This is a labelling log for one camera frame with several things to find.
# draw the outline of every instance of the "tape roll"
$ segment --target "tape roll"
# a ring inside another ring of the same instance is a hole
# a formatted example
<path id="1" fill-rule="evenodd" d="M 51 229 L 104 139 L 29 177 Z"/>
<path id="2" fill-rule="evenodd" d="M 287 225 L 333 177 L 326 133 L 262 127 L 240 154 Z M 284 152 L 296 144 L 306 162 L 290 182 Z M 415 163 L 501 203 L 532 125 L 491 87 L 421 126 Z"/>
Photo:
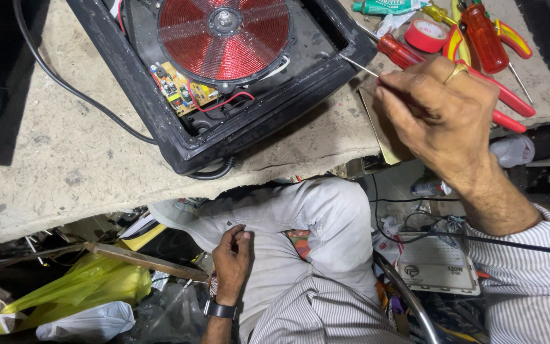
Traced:
<path id="1" fill-rule="evenodd" d="M 426 53 L 436 53 L 447 42 L 447 33 L 432 21 L 415 19 L 406 30 L 405 39 L 417 49 Z"/>

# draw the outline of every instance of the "wristwatch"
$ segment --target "wristwatch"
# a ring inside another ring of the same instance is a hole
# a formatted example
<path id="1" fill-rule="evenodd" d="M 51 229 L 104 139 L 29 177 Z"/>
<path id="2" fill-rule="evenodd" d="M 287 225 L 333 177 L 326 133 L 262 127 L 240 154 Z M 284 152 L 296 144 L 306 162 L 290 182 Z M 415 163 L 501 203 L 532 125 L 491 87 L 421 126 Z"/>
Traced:
<path id="1" fill-rule="evenodd" d="M 215 299 L 207 299 L 207 304 L 205 304 L 205 310 L 203 315 L 205 317 L 218 317 L 218 318 L 227 318 L 232 319 L 236 314 L 236 306 L 225 306 L 218 304 Z"/>

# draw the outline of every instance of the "yellow plastic bag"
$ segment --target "yellow plastic bag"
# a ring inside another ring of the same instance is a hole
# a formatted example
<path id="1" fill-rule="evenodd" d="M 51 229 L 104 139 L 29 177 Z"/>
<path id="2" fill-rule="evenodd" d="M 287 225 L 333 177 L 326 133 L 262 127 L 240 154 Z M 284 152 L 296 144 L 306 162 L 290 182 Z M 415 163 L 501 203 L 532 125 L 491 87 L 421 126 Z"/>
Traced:
<path id="1" fill-rule="evenodd" d="M 134 305 L 150 293 L 150 271 L 141 266 L 84 255 L 65 276 L 28 293 L 1 310 L 0 315 L 14 314 L 35 307 L 31 315 L 13 332 L 30 329 L 111 301 Z M 0 333 L 7 333 L 1 325 Z"/>

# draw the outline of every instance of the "striped shirt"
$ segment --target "striped shirt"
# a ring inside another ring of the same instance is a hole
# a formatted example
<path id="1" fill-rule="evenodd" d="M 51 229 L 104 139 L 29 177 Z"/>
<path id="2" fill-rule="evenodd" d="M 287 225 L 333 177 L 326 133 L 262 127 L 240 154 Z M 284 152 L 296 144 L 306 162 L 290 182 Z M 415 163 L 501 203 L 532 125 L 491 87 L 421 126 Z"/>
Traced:
<path id="1" fill-rule="evenodd" d="M 522 233 L 492 237 L 465 226 L 467 235 L 550 247 L 550 213 Z M 550 343 L 550 254 L 478 241 L 466 243 L 483 281 L 493 343 Z M 283 293 L 260 317 L 251 343 L 409 343 L 380 307 L 337 282 L 310 276 Z"/>

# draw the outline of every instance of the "shirt sleeve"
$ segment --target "shirt sleeve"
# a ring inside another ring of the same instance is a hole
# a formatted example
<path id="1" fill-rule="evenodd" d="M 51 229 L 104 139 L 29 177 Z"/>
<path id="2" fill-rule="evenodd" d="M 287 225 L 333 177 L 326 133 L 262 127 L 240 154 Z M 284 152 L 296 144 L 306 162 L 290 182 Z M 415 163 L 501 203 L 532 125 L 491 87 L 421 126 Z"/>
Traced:
<path id="1" fill-rule="evenodd" d="M 467 235 L 550 247 L 550 212 L 535 205 L 544 220 L 521 233 L 493 237 L 466 225 Z M 469 240 L 488 301 L 486 325 L 493 343 L 550 343 L 550 254 Z"/>

